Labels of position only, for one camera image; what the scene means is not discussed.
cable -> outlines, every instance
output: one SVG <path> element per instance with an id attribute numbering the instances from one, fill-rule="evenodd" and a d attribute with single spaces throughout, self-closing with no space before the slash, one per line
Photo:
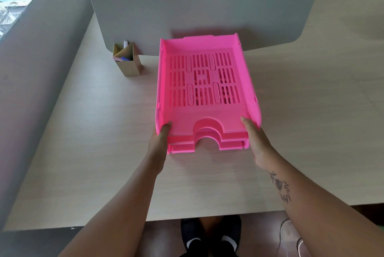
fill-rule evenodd
<path id="1" fill-rule="evenodd" d="M 297 249 L 297 254 L 299 254 L 299 257 L 301 257 L 301 254 L 300 254 L 300 246 L 301 246 L 301 244 L 303 244 L 304 243 L 304 241 L 303 241 L 303 239 L 298 239 L 297 240 L 297 243 L 296 243 L 296 249 Z"/>
<path id="2" fill-rule="evenodd" d="M 291 222 L 291 220 L 289 218 L 286 218 L 280 225 L 280 233 L 279 233 L 279 246 L 277 247 L 277 252 L 276 252 L 276 256 L 279 254 L 279 250 L 280 250 L 280 245 L 281 245 L 281 229 L 283 228 L 284 224 L 286 224 L 287 222 Z"/>

tattoo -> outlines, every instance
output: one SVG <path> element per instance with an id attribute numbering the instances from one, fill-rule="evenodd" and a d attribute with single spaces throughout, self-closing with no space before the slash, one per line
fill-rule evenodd
<path id="1" fill-rule="evenodd" d="M 276 188 L 279 190 L 281 199 L 284 202 L 286 202 L 286 203 L 290 202 L 291 201 L 291 197 L 289 195 L 289 185 L 288 185 L 288 183 L 286 183 L 285 181 L 280 181 L 279 179 L 277 179 L 276 178 L 276 173 L 273 172 L 273 171 L 272 171 L 272 173 L 269 172 L 269 174 L 271 176 L 273 184 L 275 184 Z"/>

shoe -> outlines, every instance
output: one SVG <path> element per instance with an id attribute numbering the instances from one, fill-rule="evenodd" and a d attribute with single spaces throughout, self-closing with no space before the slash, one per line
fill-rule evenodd
<path id="1" fill-rule="evenodd" d="M 185 250 L 194 239 L 200 239 L 202 242 L 202 250 L 206 250 L 208 254 L 207 237 L 204 227 L 198 218 L 181 220 L 181 237 L 183 239 Z"/>
<path id="2" fill-rule="evenodd" d="M 237 252 L 241 237 L 241 219 L 239 215 L 225 216 L 214 231 L 212 238 L 212 251 L 220 256 L 223 250 L 222 242 L 229 242 Z"/>

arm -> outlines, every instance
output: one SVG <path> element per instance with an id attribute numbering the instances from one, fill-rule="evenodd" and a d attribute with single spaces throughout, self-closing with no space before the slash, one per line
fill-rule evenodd
<path id="1" fill-rule="evenodd" d="M 276 186 L 289 218 L 312 256 L 382 256 L 384 232 L 286 161 L 263 130 L 242 118 L 256 164 Z"/>
<path id="2" fill-rule="evenodd" d="M 134 256 L 151 202 L 157 175 L 167 155 L 166 124 L 154 131 L 148 152 L 120 191 L 86 224 L 60 257 Z"/>

black shoe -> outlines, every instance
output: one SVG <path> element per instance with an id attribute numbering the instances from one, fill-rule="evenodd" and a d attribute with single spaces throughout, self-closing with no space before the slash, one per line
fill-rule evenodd
<path id="1" fill-rule="evenodd" d="M 181 237 L 188 253 L 192 250 L 196 256 L 208 256 L 207 237 L 198 218 L 181 220 Z"/>
<path id="2" fill-rule="evenodd" d="M 241 219 L 239 215 L 225 216 L 214 231 L 212 238 L 212 251 L 214 255 L 223 255 L 223 250 L 233 249 L 233 255 L 237 252 L 241 236 Z"/>

